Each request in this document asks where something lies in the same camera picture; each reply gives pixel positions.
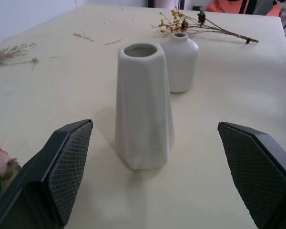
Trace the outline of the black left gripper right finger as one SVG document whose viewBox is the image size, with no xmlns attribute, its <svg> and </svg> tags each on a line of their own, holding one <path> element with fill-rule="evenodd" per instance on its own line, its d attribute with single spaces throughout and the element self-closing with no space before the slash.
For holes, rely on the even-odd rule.
<svg viewBox="0 0 286 229">
<path fill-rule="evenodd" d="M 268 134 L 220 122 L 234 185 L 259 229 L 286 229 L 286 151 Z"/>
</svg>

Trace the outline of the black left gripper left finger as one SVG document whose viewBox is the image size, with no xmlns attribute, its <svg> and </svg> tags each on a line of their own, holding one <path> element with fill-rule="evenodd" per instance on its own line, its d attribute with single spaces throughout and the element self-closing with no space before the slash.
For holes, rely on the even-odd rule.
<svg viewBox="0 0 286 229">
<path fill-rule="evenodd" d="M 0 229 L 63 229 L 86 164 L 91 119 L 67 124 L 16 173 L 0 181 Z"/>
</svg>

